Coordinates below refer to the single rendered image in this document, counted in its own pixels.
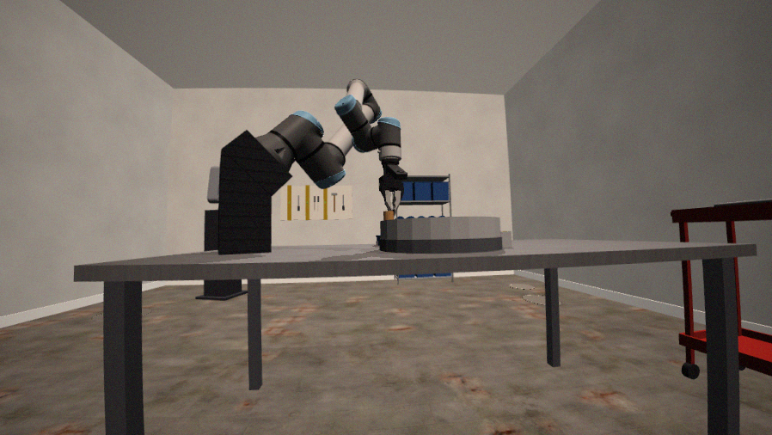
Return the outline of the white round turntable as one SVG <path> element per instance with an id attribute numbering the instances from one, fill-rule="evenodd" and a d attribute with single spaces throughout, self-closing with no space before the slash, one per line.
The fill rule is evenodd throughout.
<path id="1" fill-rule="evenodd" d="M 500 231 L 500 217 L 417 217 L 380 222 L 380 251 L 460 254 L 512 247 L 512 232 Z"/>

